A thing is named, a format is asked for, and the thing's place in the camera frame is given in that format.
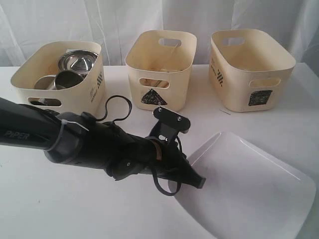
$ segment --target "white backdrop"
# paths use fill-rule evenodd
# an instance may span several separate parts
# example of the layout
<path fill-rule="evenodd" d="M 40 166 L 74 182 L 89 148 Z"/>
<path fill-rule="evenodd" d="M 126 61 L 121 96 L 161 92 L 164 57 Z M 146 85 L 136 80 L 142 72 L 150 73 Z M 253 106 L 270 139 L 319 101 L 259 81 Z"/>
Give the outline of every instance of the white backdrop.
<path fill-rule="evenodd" d="M 205 64 L 213 32 L 257 28 L 319 75 L 318 12 L 319 0 L 0 0 L 0 66 L 19 66 L 58 40 L 98 42 L 104 65 L 124 65 L 150 29 L 195 34 L 194 63 Z"/>

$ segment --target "black triangle sticker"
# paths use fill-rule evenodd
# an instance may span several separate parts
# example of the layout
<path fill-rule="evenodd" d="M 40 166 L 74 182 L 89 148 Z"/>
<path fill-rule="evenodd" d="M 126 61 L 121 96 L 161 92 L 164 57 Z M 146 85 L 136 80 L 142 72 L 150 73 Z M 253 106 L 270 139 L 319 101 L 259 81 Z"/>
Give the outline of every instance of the black triangle sticker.
<path fill-rule="evenodd" d="M 166 101 L 153 89 L 150 89 L 150 91 L 142 97 L 141 102 L 147 105 L 167 105 Z"/>

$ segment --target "white table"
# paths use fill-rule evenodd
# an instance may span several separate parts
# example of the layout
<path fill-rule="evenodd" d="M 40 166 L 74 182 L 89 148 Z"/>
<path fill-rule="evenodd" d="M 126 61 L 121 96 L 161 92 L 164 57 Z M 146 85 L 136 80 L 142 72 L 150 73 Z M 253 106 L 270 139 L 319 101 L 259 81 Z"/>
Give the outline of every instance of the white table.
<path fill-rule="evenodd" d="M 19 103 L 10 78 L 17 67 L 0 68 L 0 97 Z M 124 66 L 105 67 L 107 96 L 130 96 Z M 208 80 L 208 66 L 193 68 L 186 106 L 191 128 L 181 135 L 190 155 L 219 131 L 232 131 L 309 175 L 319 186 L 319 79 L 297 64 L 280 103 L 265 112 L 225 109 Z M 114 99 L 108 119 L 126 114 Z M 104 114 L 101 103 L 99 114 Z M 148 135 L 150 111 L 133 108 L 119 125 Z M 176 202 L 162 195 L 149 175 L 114 182 L 102 170 L 53 164 L 43 152 L 0 146 L 0 237 L 30 238 L 213 238 Z M 319 196 L 298 238 L 319 238 Z"/>

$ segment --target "metal bowl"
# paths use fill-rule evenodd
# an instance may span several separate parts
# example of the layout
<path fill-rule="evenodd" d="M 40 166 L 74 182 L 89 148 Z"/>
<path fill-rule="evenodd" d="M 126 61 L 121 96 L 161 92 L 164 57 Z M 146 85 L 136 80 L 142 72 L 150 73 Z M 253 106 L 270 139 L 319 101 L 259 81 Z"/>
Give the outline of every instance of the metal bowl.
<path fill-rule="evenodd" d="M 93 68 L 98 54 L 92 51 L 75 50 L 65 53 L 58 62 L 60 71 L 72 70 L 85 77 Z"/>

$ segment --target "cream plastic bin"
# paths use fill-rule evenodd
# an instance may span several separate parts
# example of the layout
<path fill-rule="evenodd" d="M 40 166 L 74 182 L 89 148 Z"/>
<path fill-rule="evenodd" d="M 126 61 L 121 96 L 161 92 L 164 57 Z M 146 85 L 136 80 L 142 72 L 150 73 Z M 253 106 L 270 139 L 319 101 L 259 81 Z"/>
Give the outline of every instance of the cream plastic bin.
<path fill-rule="evenodd" d="M 171 39 L 180 45 L 163 45 Z M 145 110 L 158 105 L 179 111 L 185 105 L 197 38 L 188 32 L 142 33 L 126 57 L 134 104 Z"/>
<path fill-rule="evenodd" d="M 267 33 L 256 29 L 218 31 L 211 37 L 209 78 L 231 111 L 272 108 L 296 64 Z"/>
<path fill-rule="evenodd" d="M 46 75 L 59 72 L 58 60 L 69 50 L 83 49 L 98 54 L 93 68 L 80 84 L 64 90 L 35 90 L 36 81 Z M 58 99 L 60 106 L 37 106 L 57 112 L 95 114 L 97 106 L 105 93 L 101 46 L 94 42 L 58 41 L 42 46 L 12 76 L 11 84 L 25 104 L 39 98 Z"/>

